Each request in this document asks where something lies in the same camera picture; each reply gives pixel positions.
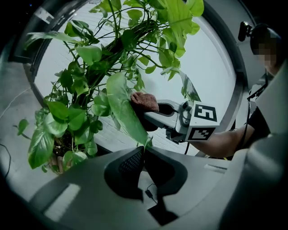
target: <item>person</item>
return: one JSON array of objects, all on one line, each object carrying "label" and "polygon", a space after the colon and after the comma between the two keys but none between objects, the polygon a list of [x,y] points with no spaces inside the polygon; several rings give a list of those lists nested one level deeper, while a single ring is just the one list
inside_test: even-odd
[{"label": "person", "polygon": [[[258,25],[251,34],[251,49],[266,70],[272,75],[277,75],[285,60],[283,53],[284,43],[279,35],[267,25]],[[233,156],[239,149],[248,148],[253,142],[269,135],[270,131],[263,115],[257,108],[251,115],[246,125],[234,131],[214,133],[205,142],[190,142],[203,153],[215,157],[224,158]]]}]

